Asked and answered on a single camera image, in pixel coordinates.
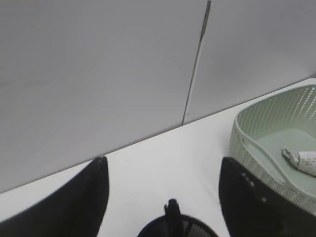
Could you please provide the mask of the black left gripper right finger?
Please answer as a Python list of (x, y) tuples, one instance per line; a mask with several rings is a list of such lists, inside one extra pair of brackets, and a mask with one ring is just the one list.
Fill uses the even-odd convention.
[(219, 199), (232, 237), (314, 237), (316, 218), (247, 171), (234, 158), (224, 157)]

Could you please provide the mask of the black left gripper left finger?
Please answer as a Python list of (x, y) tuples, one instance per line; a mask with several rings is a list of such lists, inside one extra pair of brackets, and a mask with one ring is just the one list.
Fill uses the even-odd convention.
[(95, 237), (109, 199), (106, 157), (94, 159), (57, 191), (0, 224), (2, 237)]

